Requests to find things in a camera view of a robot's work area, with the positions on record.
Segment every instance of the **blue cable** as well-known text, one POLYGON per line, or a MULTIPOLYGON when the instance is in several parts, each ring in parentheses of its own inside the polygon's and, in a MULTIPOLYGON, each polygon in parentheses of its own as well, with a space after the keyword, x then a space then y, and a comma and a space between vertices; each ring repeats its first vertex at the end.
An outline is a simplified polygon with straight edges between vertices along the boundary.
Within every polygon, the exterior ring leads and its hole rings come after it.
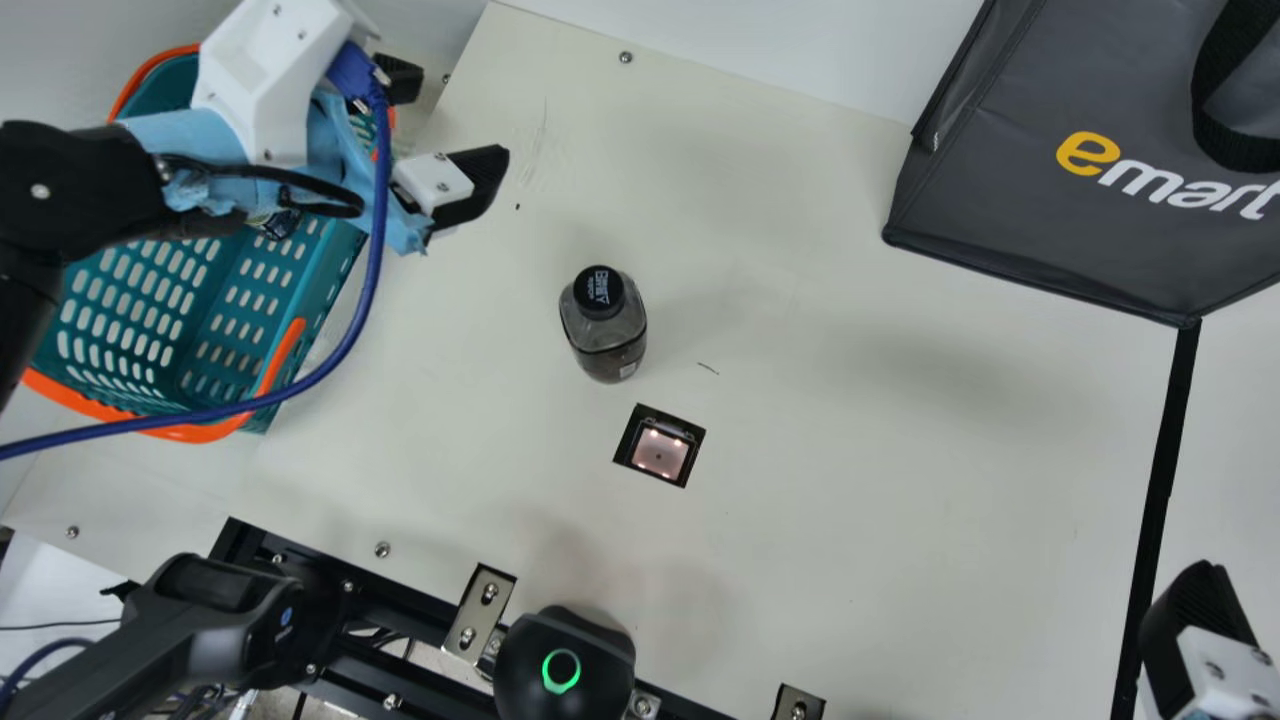
POLYGON ((365 329, 365 322, 369 319, 369 311, 374 305, 374 293, 378 291, 378 275, 381 273, 383 268, 383 247, 387 245, 387 202, 392 177, 392 124, 387 110, 387 95, 381 91, 381 88, 369 92, 367 102, 370 109, 374 111, 374 119, 378 123, 378 161, 374 165, 374 222, 372 233, 369 240, 369 270, 365 274, 365 286, 360 290, 360 302, 356 305, 356 316, 352 319, 351 327, 347 328, 347 334, 343 336, 337 350, 334 350, 333 354, 315 369, 314 373, 289 384, 288 387, 280 388, 275 392, 269 392, 261 397, 237 402, 234 405, 224 405, 221 407, 210 407, 209 410, 196 410, 178 415, 152 415, 148 418, 137 418, 134 420, 102 423, 99 425, 73 428, 70 430, 12 442, 9 445, 0 446, 0 461, 12 460, 31 452, 40 452, 41 450, 49 450, 51 447, 70 445, 73 442, 83 442, 87 439, 97 439, 141 430, 154 430, 156 428, 168 428, 172 425, 211 423, 232 415, 239 415, 241 413, 256 413, 264 407, 270 407, 271 405, 296 397, 314 388, 320 383, 320 380, 329 377, 329 374, 333 373, 334 369, 337 369, 338 365, 340 365, 347 357, 351 348, 356 346, 356 341, 360 340, 360 333, 365 329))
POLYGON ((4 717, 5 711, 9 710, 9 703, 13 702, 13 696, 18 693, 18 683, 20 683, 22 679, 27 676, 27 673, 31 673, 31 669, 40 664, 41 660, 67 647, 88 647, 91 644, 93 643, 84 638, 63 638, 46 644, 45 647, 31 653, 31 657, 19 662, 18 667, 15 667, 4 682, 4 685, 0 685, 0 717, 4 717))

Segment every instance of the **green light ring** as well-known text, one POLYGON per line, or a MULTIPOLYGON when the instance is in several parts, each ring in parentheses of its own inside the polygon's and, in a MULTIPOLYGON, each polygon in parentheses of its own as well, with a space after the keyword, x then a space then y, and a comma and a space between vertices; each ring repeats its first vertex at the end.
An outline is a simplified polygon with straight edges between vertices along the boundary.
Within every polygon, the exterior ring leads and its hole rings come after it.
POLYGON ((552 694, 567 693, 581 678, 582 661, 579 660, 577 655, 572 650, 554 650, 543 660, 543 687, 552 694), (552 680, 552 660, 554 660, 557 655, 567 655, 573 659, 573 676, 570 678, 567 683, 557 683, 556 680, 552 680))

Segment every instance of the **black pole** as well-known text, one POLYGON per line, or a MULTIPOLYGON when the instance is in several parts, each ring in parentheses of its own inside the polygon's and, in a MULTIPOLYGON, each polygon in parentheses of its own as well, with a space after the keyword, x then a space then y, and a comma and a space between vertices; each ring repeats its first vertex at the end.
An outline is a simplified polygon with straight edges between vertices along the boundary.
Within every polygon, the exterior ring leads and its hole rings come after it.
POLYGON ((1183 421, 1187 419, 1187 400, 1192 392, 1192 373, 1196 370, 1199 331, 1199 320, 1189 328, 1178 331, 1178 343, 1174 346, 1174 363, 1169 370, 1169 389, 1165 392, 1165 413, 1160 419, 1160 434, 1156 436, 1156 456, 1151 461, 1147 503, 1142 510, 1138 553, 1133 561, 1129 611, 1124 619, 1120 667, 1116 670, 1116 689, 1111 700, 1111 720, 1133 720, 1133 708, 1138 700, 1138 673, 1142 670, 1142 659, 1138 656, 1138 630, 1156 591, 1160 541, 1165 534, 1169 496, 1174 491, 1174 475, 1178 473, 1178 451, 1183 443, 1183 421))

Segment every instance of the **bag strap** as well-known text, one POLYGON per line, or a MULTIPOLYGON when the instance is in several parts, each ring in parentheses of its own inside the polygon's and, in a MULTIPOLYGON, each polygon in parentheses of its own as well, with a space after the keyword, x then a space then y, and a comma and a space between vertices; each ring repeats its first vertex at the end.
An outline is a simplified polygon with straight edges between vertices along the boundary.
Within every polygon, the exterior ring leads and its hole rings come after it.
POLYGON ((1280 138, 1236 132, 1210 117, 1204 109, 1213 92, 1262 45, 1277 22, 1277 0, 1228 0, 1196 58, 1196 70, 1192 74, 1192 129, 1196 143, 1229 170, 1280 170, 1280 138))
POLYGON ((1147 480, 1147 502, 1142 509, 1142 528, 1138 530, 1138 551, 1133 561, 1133 582, 1129 585, 1129 610, 1120 638, 1120 665, 1116 669, 1115 694, 1111 697, 1111 720, 1133 720, 1138 701, 1138 676, 1142 673, 1139 642, 1142 620, 1151 610, 1156 596, 1156 570, 1160 566, 1160 543, 1165 537, 1165 518, 1169 498, 1174 495, 1174 475, 1178 474, 1178 454, 1183 445, 1183 424, 1192 395, 1192 375, 1196 373, 1196 350, 1199 347, 1201 322, 1178 331, 1174 361, 1169 368, 1169 387, 1165 391, 1165 411, 1156 434, 1156 454, 1151 460, 1151 479, 1147 480))

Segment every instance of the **teal plastic basket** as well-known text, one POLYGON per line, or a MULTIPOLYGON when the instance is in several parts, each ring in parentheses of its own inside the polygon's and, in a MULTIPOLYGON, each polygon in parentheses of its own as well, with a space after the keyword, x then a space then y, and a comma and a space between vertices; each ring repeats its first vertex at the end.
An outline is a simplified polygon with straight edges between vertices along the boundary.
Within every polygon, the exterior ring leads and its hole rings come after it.
MULTIPOLYGON (((186 108, 196 73, 195 55, 164 61, 120 117, 186 108)), ((244 227, 228 237, 108 249, 68 269, 65 300, 28 384, 104 420, 202 410, 282 387, 297 374, 365 237, 340 220, 303 215, 282 241, 244 227), (305 328, 284 347, 296 320, 305 328), (273 388, 262 388, 273 359, 279 370, 273 388)), ((239 429, 265 432, 275 411, 264 409, 239 429)), ((225 434, 209 428, 155 434, 188 442, 225 434)))

